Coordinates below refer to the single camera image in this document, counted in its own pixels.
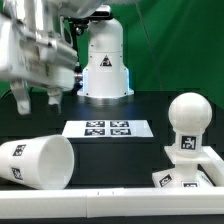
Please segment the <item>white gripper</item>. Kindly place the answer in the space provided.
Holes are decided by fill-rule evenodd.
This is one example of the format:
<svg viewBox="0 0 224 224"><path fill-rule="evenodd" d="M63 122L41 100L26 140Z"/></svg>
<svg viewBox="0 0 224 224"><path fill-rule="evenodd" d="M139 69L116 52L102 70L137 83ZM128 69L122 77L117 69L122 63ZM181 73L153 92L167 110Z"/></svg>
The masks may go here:
<svg viewBox="0 0 224 224"><path fill-rule="evenodd" d="M73 69L77 53L73 49L58 54L62 44L50 39L51 47L40 47L24 40L12 21L0 16L0 80L10 82L10 88L20 115L31 113L27 83L49 89L48 108L61 112L62 91L74 85Z"/></svg>

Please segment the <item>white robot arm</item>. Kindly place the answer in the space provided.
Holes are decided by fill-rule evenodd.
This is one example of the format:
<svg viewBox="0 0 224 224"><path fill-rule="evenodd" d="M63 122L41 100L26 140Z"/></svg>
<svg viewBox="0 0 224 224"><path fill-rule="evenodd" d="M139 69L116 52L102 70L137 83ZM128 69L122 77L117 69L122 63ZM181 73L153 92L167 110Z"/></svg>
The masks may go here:
<svg viewBox="0 0 224 224"><path fill-rule="evenodd" d="M0 80L10 89L20 114L31 112L28 87L47 91L50 105L75 83L75 37L88 32L88 64L78 95L111 103L133 93L123 63L123 29L111 6L133 0L2 0Z"/></svg>

